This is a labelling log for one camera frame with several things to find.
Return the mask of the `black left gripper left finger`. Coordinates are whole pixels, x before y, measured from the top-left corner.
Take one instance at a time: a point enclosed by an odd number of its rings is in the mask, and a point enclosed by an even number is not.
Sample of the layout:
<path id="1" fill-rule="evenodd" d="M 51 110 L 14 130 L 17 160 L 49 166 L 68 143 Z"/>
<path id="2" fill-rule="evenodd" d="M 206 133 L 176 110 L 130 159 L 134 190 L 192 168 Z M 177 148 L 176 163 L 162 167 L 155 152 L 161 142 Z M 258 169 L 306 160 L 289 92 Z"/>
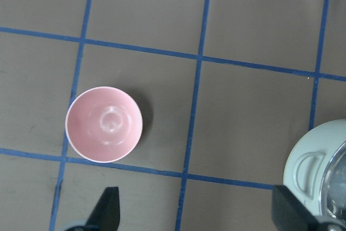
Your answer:
<path id="1" fill-rule="evenodd" d="M 86 230 L 117 231 L 119 228 L 119 189 L 107 187 L 85 224 Z"/>

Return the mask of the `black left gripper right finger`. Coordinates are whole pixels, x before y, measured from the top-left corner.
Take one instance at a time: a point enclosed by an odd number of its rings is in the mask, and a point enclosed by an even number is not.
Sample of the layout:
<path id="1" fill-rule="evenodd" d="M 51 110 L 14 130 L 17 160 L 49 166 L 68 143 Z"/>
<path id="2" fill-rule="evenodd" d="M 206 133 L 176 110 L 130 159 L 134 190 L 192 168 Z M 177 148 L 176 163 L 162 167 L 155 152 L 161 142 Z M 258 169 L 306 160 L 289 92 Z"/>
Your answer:
<path id="1" fill-rule="evenodd" d="M 281 231 L 318 230 L 317 219 L 284 185 L 272 189 L 271 219 Z"/>

